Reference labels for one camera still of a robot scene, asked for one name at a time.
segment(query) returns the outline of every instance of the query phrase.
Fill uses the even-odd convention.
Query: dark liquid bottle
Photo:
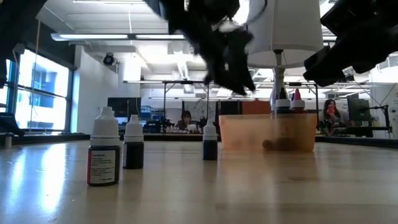
[[[216,127],[213,122],[208,120],[207,125],[203,127],[203,160],[216,161],[218,158],[218,141]]]
[[[94,121],[87,157],[87,184],[92,187],[114,185],[119,182],[120,147],[118,121],[112,108],[104,107]]]
[[[144,135],[138,115],[131,115],[126,125],[122,164],[123,169],[141,169],[144,166]]]
[[[119,146],[90,146],[87,161],[87,184],[89,186],[103,187],[119,182]]]
[[[279,93],[279,99],[275,103],[275,111],[272,112],[273,118],[283,118],[283,114],[292,114],[293,110],[290,109],[290,100],[287,99],[285,89],[281,88]]]

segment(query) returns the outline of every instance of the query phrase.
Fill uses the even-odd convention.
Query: fluorescent light
[[[336,36],[323,36],[323,41],[336,41]]]
[[[89,4],[146,4],[142,0],[128,0],[128,1],[101,1],[101,0],[73,0],[74,3],[89,3]]]
[[[128,39],[127,34],[59,34],[60,38],[68,40],[82,39]]]
[[[151,100],[164,100],[164,97],[148,97],[148,99]],[[260,99],[260,98],[253,98],[253,97],[247,97],[247,98],[229,98],[229,97],[209,97],[209,100],[255,100],[255,99]],[[166,100],[207,100],[206,97],[200,98],[200,97],[166,97]]]
[[[254,82],[255,85],[273,85],[274,82]]]
[[[167,35],[167,34],[137,34],[136,39],[174,39],[185,40],[183,35]]]
[[[124,81],[125,83],[163,83],[162,81]]]

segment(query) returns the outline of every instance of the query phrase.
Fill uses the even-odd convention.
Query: orange plastic container
[[[316,114],[221,115],[223,150],[313,151]]]

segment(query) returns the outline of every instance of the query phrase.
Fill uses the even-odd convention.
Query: white bottle cap
[[[203,140],[217,141],[217,130],[213,121],[208,119],[206,126],[203,127]]]
[[[292,100],[290,102],[291,108],[305,108],[305,101],[303,100]]]
[[[276,108],[280,108],[280,107],[288,107],[288,108],[290,108],[290,100],[288,100],[288,99],[276,100],[275,107]]]
[[[92,146],[114,146],[119,141],[119,124],[112,114],[112,107],[102,107],[101,114],[94,120],[93,135],[91,135]]]
[[[138,115],[131,115],[130,121],[126,124],[126,132],[124,134],[124,142],[142,142],[144,135],[142,133],[142,125],[139,122]]]

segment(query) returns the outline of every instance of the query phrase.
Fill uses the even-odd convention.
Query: wooden table
[[[314,153],[146,142],[144,168],[86,185],[88,141],[0,151],[0,223],[397,223],[398,153],[317,143]]]

